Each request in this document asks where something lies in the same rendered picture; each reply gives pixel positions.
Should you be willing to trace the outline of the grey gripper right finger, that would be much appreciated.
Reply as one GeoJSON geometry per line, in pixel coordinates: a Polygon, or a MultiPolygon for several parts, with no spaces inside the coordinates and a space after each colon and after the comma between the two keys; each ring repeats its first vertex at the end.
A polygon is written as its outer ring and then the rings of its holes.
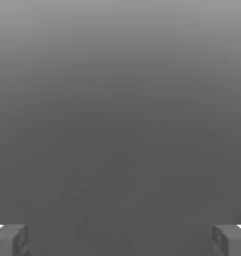
{"type": "Polygon", "coordinates": [[[215,256],[241,256],[241,224],[213,225],[211,237],[215,256]]]}

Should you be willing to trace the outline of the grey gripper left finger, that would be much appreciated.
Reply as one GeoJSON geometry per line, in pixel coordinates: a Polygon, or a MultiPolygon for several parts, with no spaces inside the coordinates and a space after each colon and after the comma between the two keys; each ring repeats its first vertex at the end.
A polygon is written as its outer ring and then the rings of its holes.
{"type": "Polygon", "coordinates": [[[0,256],[30,256],[27,225],[0,224],[0,256]]]}

